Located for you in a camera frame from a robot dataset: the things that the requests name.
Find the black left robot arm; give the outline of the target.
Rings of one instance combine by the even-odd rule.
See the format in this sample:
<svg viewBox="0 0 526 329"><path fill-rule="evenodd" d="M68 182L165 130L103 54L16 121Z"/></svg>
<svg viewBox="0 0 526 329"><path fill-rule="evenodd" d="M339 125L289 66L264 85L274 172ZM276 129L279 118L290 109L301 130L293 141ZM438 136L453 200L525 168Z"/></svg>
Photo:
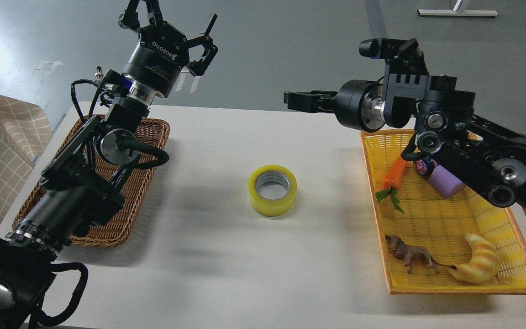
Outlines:
<svg viewBox="0 0 526 329"><path fill-rule="evenodd" d="M4 238L0 238L0 329L51 327L79 306L89 271L79 262L56 264L57 254L92 226L108 223L124 206L122 193L136 170L169 161L162 148L142 143L136 131L154 98L167 98L183 68L204 75L218 47L211 30L193 39L163 20L159 2L147 0L149 24L138 19L131 0L119 26L138 34L121 73L98 67L94 80L71 84L82 126L42 170L38 185L46 194Z"/></svg>

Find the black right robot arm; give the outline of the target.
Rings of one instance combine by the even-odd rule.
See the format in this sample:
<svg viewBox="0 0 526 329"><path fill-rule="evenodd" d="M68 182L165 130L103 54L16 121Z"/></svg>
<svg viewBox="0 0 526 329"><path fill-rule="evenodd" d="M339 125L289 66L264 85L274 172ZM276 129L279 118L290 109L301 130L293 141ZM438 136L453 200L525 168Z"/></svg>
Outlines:
<svg viewBox="0 0 526 329"><path fill-rule="evenodd" d="M360 131L372 194L399 155L430 157L466 185L445 200L407 173L404 214L372 200L389 293L526 294L526 242L510 212L526 209L526 135L475 115L474 92L431 75L416 39L365 40L359 54L385 61L382 81L285 92L287 107Z"/></svg>

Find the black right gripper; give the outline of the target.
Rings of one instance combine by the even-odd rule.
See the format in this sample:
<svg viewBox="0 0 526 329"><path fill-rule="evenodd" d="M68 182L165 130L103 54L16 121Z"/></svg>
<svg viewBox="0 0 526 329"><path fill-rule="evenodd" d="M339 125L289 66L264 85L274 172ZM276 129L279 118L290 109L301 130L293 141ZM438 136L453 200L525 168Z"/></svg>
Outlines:
<svg viewBox="0 0 526 329"><path fill-rule="evenodd" d="M371 80L351 80L338 91L285 91L284 103L288 110L309 114L335 114L339 123L345 127L375 133L385 125L380 107L382 85ZM333 109L326 101L334 98Z"/></svg>

